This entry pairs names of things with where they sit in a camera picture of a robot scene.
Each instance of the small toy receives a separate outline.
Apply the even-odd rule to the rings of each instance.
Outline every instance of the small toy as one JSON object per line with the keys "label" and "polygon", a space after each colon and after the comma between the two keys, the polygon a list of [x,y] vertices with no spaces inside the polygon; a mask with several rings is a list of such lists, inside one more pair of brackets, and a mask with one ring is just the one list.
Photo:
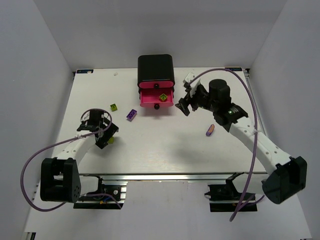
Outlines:
{"label": "small toy", "polygon": [[165,95],[164,93],[162,93],[162,94],[159,96],[159,99],[160,99],[162,102],[164,102],[164,101],[166,101],[166,100],[168,99],[168,96]]}
{"label": "small toy", "polygon": [[117,111],[117,110],[118,110],[118,108],[117,108],[116,104],[111,104],[111,105],[110,105],[110,108],[111,108],[111,111],[112,111],[112,112],[114,112],[114,111]]}
{"label": "small toy", "polygon": [[115,142],[115,138],[112,136],[110,139],[107,141],[108,144],[113,144]]}
{"label": "small toy", "polygon": [[134,109],[132,109],[132,110],[129,112],[129,114],[126,116],[126,119],[131,122],[132,119],[134,119],[136,115],[137,115],[137,111],[134,110]]}
{"label": "small toy", "polygon": [[214,129],[215,129],[215,125],[211,124],[208,131],[206,131],[205,135],[209,137],[212,134],[212,132],[214,131]]}

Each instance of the robotic arm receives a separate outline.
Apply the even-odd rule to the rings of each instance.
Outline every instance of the robotic arm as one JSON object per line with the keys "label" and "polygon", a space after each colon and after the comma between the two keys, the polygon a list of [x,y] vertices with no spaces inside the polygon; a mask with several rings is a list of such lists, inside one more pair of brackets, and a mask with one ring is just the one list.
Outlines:
{"label": "robotic arm", "polygon": [[[81,122],[76,135],[93,133],[105,129],[109,124],[110,121],[104,117],[103,111],[91,110],[89,119]],[[106,131],[72,141],[56,157],[44,159],[41,164],[41,199],[76,203],[82,195],[100,193],[101,179],[96,176],[80,176],[78,164],[93,145],[103,149],[118,131],[119,128],[111,123]]]}
{"label": "robotic arm", "polygon": [[[188,106],[196,111],[199,107],[213,113],[215,121],[227,132],[238,138],[250,151],[253,151],[255,129],[248,114],[231,102],[230,88],[226,81],[215,79],[209,83],[209,92],[198,81],[191,86],[184,82],[186,96],[175,105],[186,116]],[[280,204],[306,186],[307,162],[301,157],[293,158],[281,150],[262,132],[257,134],[256,157],[267,174],[253,174],[248,192],[264,194],[275,204]],[[226,180],[227,189],[242,193],[247,176],[235,173]]]}

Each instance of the yellow-green block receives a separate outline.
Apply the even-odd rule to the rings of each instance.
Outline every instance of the yellow-green block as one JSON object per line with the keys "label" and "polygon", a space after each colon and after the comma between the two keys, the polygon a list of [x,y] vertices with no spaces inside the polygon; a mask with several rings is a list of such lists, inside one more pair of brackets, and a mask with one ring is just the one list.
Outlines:
{"label": "yellow-green block", "polygon": [[112,112],[118,110],[118,108],[117,108],[117,106],[116,106],[115,104],[110,105],[110,108],[111,108],[111,111],[112,111]]}
{"label": "yellow-green block", "polygon": [[162,94],[159,96],[159,99],[160,99],[162,102],[164,102],[164,101],[166,101],[166,100],[168,99],[168,96],[165,95],[164,93],[162,93]]}
{"label": "yellow-green block", "polygon": [[113,144],[115,141],[115,138],[112,136],[110,137],[109,141],[107,141],[108,144]]}

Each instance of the white table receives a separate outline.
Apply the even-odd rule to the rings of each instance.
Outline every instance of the white table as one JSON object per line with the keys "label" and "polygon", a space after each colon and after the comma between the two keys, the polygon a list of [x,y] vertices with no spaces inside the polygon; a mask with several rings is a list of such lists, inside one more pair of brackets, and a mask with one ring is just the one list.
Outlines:
{"label": "white table", "polygon": [[[189,72],[200,74],[207,68],[175,68],[174,102],[185,96],[183,80]],[[237,72],[245,81],[244,73]],[[213,79],[224,79],[231,88],[232,101],[253,119],[249,97],[240,81],[229,72],[216,71],[201,77],[208,89]],[[175,106],[155,110],[140,107],[137,69],[94,69],[75,75],[58,141],[73,137],[81,114],[90,108],[111,111],[119,132],[114,144],[100,150],[92,147],[79,166],[80,173],[232,173],[250,168],[252,153],[223,127],[211,112],[198,109],[186,117]],[[137,110],[132,122],[126,120]],[[214,133],[206,136],[211,124]],[[58,154],[65,146],[56,147]],[[255,171],[265,169],[256,161]]]}
{"label": "white table", "polygon": [[[175,68],[175,103],[184,96],[182,80],[189,72],[206,68]],[[252,108],[243,87],[230,73],[213,72],[201,78],[204,86],[212,79],[225,79],[232,101],[252,118]],[[79,166],[80,173],[230,173],[247,171],[251,152],[216,124],[210,112],[199,109],[185,117],[175,107],[154,110],[139,107],[136,69],[95,69],[76,74],[58,140],[70,138],[79,117],[90,108],[110,110],[119,127],[115,142],[100,150],[93,147]],[[132,122],[131,109],[138,111]],[[62,150],[57,147],[54,154]],[[255,171],[264,172],[256,161]],[[50,208],[57,203],[34,203]],[[36,232],[36,240],[195,240],[195,239],[281,239],[310,238],[297,196],[281,205],[264,200],[258,212],[241,212],[230,223],[229,212],[210,212],[204,197],[204,182],[131,181],[122,210],[73,209],[68,203],[52,212],[31,209],[25,232]]]}

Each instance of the gray wall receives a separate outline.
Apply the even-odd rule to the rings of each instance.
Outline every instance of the gray wall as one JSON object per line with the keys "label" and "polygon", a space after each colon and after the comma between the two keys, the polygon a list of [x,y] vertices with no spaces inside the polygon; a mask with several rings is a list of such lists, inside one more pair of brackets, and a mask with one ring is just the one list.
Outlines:
{"label": "gray wall", "polygon": [[[20,172],[29,156],[56,140],[72,72],[32,0],[0,1],[0,33],[0,238],[18,240],[30,209]],[[49,155],[26,171],[31,197]]]}
{"label": "gray wall", "polygon": [[267,133],[308,162],[298,194],[313,239],[320,240],[320,1],[288,0],[251,69]]}
{"label": "gray wall", "polygon": [[286,0],[34,0],[77,68],[132,68],[169,53],[176,67],[250,67]]}

